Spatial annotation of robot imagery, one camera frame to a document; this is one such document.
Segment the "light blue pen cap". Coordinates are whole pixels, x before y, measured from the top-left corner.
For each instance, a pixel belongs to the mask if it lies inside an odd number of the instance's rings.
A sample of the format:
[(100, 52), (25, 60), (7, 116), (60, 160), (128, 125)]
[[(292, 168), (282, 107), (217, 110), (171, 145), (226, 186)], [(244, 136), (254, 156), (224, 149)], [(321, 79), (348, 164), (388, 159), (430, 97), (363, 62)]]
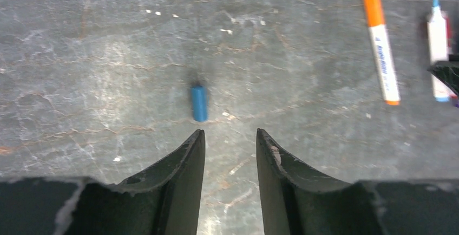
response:
[(205, 122), (207, 115), (207, 95), (204, 86), (193, 86), (191, 88), (193, 119), (197, 122)]

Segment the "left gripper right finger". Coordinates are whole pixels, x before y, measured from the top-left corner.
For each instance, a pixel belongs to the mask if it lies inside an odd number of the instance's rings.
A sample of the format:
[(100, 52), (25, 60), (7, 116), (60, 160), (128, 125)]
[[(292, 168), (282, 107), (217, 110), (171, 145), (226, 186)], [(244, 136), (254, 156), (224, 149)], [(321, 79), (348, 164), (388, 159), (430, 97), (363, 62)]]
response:
[(458, 180), (361, 180), (318, 171), (257, 131), (266, 234), (458, 234)]

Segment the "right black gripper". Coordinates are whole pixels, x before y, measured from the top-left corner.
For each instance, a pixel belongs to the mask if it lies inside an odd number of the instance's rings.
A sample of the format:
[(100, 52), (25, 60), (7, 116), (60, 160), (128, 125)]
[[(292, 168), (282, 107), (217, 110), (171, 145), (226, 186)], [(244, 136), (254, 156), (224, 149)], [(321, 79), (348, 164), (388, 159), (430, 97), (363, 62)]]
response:
[(434, 97), (458, 97), (458, 54), (430, 56), (428, 72), (432, 75)]

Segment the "white pen blue tip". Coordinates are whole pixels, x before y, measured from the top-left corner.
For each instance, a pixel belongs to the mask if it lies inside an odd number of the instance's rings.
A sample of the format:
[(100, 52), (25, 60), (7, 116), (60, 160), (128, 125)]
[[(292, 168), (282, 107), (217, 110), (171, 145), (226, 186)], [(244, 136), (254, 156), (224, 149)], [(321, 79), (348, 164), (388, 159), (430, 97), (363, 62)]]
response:
[[(427, 21), (430, 64), (448, 59), (448, 27), (439, 0), (432, 1), (431, 14)], [(450, 90), (436, 76), (432, 75), (432, 90), (436, 101), (448, 102)]]

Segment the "orange pen cap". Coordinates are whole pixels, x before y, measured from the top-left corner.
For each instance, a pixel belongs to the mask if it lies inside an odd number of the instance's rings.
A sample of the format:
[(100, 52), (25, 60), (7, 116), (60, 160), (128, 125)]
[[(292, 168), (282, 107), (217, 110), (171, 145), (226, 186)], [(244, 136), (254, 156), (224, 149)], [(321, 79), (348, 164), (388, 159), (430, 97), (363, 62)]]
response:
[(385, 17), (381, 0), (363, 0), (363, 7), (368, 27), (385, 25)]

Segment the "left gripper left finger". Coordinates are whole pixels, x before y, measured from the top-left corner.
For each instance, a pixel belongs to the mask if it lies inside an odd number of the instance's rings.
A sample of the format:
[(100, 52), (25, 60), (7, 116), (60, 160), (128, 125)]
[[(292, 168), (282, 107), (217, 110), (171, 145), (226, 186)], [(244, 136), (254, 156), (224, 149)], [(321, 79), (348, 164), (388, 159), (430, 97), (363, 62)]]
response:
[(1, 234), (196, 234), (205, 132), (119, 184), (90, 177), (1, 179)]

